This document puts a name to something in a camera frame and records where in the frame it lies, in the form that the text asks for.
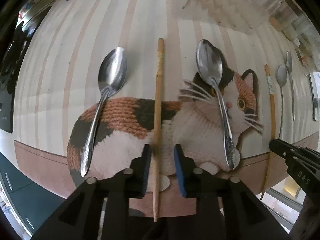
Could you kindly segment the wooden chopstick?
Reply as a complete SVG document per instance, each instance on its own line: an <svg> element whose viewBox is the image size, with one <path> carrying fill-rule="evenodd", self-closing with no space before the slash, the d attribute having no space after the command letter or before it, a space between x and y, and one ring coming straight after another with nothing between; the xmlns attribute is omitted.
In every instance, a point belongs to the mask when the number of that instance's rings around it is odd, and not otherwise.
<svg viewBox="0 0 320 240"><path fill-rule="evenodd" d="M269 98L270 98L271 139L274 139L276 136L276 108L275 108L275 100L274 100L273 83L272 83L272 76L271 76L269 65L268 64L264 65L264 68L265 68L265 74L266 74L267 84L268 84L268 93L269 93ZM267 162L267 169L266 169L266 174L265 174L265 179L264 179L263 190L262 190L262 193L260 196L260 200L263 200L264 194L267 190L267 184L268 184L268 179L270 176L272 158L273 158L273 153L270 151L269 159Z"/></svg>
<svg viewBox="0 0 320 240"><path fill-rule="evenodd" d="M157 48L157 74L155 89L155 107L153 122L153 221L158 220L159 186L160 186L160 148L162 140L161 114L162 114L162 90L164 67L164 39L158 39Z"/></svg>

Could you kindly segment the steel spoon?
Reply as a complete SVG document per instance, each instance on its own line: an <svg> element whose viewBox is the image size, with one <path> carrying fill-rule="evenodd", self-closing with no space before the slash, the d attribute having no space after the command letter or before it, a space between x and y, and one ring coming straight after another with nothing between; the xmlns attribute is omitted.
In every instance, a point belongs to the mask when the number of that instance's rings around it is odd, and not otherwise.
<svg viewBox="0 0 320 240"><path fill-rule="evenodd" d="M196 48L196 64L200 77L205 83L212 86L216 92L223 130L223 147L226 163L229 169L235 169L235 144L229 124L227 109L222 97L219 83L223 75L221 51L208 40L202 39Z"/></svg>
<svg viewBox="0 0 320 240"><path fill-rule="evenodd" d="M97 104L81 154L80 175L82 177L85 177L88 174L90 168L95 137L103 106L108 98L112 97L123 87L126 74L127 59L125 49L122 47L116 47L105 56L99 68L98 87L101 97Z"/></svg>
<svg viewBox="0 0 320 240"><path fill-rule="evenodd" d="M293 62L292 62L291 51L289 50L286 52L286 68L289 75L289 82L290 82L290 88L291 88L292 120L295 121L295 95L294 95L293 78L292 78Z"/></svg>
<svg viewBox="0 0 320 240"><path fill-rule="evenodd" d="M281 116L280 116L280 130L279 130L279 138L283 132L283 119L284 119L284 95L283 95L283 87L287 83L287 70L284 64L280 64L276 70L276 81L280 88L280 97L281 97Z"/></svg>

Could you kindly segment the striped cat table cloth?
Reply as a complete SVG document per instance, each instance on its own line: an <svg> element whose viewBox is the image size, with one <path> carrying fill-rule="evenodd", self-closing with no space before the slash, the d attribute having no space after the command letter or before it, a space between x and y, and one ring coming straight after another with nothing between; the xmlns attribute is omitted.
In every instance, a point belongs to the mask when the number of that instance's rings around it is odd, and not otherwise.
<svg viewBox="0 0 320 240"><path fill-rule="evenodd" d="M104 57L122 47L127 55L123 87L105 103L89 176L105 179L129 166L153 143L158 39L164 39L159 215L195 213L181 197L174 167L180 144L198 167L221 178L239 176L263 190L271 139L270 98L264 65L272 76L279 137L281 97L276 81L286 52L292 55L295 121L289 75L283 87L281 139L317 149L309 76L319 69L319 35L294 0L250 33L220 26L185 0L57 0L31 40L17 80L14 135L19 170L67 198L83 181L80 154L100 99L98 71ZM215 90L200 77L196 48L208 40L221 51L219 83L235 144L235 169L223 147Z"/></svg>

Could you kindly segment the clear plastic organizer bin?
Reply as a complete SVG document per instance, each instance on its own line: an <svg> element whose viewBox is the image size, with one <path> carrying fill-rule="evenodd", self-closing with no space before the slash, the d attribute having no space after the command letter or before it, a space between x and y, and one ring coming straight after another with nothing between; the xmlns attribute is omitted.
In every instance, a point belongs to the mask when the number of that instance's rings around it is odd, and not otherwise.
<svg viewBox="0 0 320 240"><path fill-rule="evenodd" d="M182 9L191 9L199 20L208 17L220 26L250 33L280 5L280 0L185 0Z"/></svg>

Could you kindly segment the black gas stove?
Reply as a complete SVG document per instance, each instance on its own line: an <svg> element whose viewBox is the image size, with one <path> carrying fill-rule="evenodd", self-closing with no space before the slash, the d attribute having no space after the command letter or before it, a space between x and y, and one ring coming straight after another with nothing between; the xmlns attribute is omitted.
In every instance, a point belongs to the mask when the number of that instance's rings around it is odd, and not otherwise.
<svg viewBox="0 0 320 240"><path fill-rule="evenodd" d="M24 22L20 23L14 32L4 54L1 68L1 129L13 132L14 94L22 54L27 42L27 34L22 30Z"/></svg>

